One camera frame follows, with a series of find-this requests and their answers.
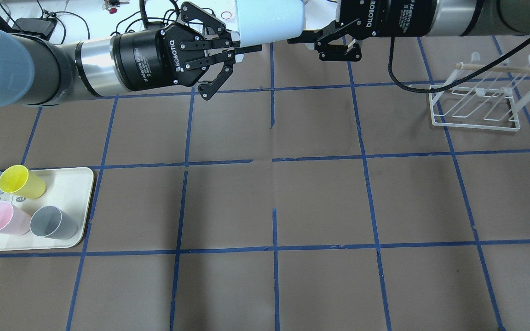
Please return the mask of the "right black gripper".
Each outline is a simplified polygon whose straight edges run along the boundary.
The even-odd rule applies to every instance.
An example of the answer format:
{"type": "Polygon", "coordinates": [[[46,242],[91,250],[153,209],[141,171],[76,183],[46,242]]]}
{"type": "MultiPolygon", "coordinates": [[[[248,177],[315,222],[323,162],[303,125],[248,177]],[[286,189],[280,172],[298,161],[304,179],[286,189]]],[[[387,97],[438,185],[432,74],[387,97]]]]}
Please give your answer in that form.
{"type": "Polygon", "coordinates": [[[331,44],[347,33],[353,38],[424,36],[431,29],[437,0],[339,0],[337,21],[318,30],[305,30],[288,44],[315,44],[326,62],[362,60],[361,42],[331,44]]]}

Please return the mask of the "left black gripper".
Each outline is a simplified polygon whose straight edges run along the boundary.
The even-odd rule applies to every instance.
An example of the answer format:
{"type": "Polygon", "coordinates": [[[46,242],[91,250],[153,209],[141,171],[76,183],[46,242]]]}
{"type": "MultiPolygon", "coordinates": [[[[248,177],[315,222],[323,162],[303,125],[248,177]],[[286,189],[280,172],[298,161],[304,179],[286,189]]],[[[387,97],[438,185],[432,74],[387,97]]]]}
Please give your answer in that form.
{"type": "Polygon", "coordinates": [[[166,86],[193,86],[202,73],[218,63],[223,67],[212,81],[202,81],[197,90],[208,101],[231,77],[237,55],[262,50],[261,45],[240,47],[233,33],[215,15],[191,2],[183,2],[178,21],[155,31],[131,32],[111,39],[112,56],[119,77],[131,91],[166,86]],[[197,21],[201,34],[185,24],[197,21]],[[219,50],[201,57],[200,50],[219,50]]]}

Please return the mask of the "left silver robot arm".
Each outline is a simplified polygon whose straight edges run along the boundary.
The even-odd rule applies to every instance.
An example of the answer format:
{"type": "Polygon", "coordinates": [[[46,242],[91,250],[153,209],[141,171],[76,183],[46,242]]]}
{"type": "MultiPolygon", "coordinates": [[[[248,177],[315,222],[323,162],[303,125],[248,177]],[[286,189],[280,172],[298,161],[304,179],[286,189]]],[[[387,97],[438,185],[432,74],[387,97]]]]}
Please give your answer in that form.
{"type": "Polygon", "coordinates": [[[0,17],[0,107],[52,107],[168,86],[197,86],[210,100],[243,54],[262,50],[241,46],[225,23],[191,2],[175,12],[160,28],[64,45],[0,17]]]}

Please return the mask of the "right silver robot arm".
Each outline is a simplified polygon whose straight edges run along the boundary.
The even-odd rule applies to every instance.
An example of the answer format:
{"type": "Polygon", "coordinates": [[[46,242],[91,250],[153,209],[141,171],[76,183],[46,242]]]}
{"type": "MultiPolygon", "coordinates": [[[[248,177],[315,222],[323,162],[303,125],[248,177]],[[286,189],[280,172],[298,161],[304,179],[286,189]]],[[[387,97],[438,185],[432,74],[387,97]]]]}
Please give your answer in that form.
{"type": "Polygon", "coordinates": [[[289,44],[310,44],[322,61],[359,61],[365,39],[530,35],[530,0],[339,0],[337,16],[289,44]]]}

